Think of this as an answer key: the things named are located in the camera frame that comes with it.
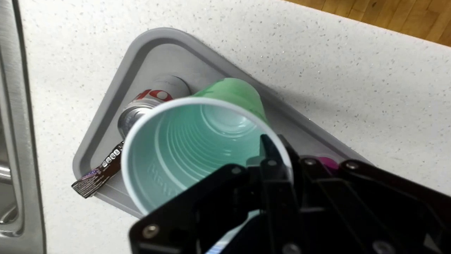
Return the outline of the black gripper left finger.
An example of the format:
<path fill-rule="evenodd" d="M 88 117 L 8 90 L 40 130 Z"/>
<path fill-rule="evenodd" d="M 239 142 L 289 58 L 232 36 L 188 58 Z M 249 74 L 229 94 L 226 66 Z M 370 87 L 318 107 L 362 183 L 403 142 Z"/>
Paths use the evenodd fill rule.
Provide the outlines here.
<path fill-rule="evenodd" d="M 226 163 L 138 220 L 132 254 L 205 254 L 234 231 L 221 254 L 286 254 L 301 248 L 301 220 L 290 169 L 290 144 L 260 138 L 256 166 Z"/>

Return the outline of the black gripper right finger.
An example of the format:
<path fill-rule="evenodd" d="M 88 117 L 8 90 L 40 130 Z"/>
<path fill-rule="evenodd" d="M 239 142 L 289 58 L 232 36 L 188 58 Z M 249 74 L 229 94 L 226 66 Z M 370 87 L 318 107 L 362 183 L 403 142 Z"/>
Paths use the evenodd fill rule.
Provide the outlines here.
<path fill-rule="evenodd" d="M 358 159 L 331 168 L 286 146 L 279 245 L 297 254 L 451 254 L 449 196 Z"/>

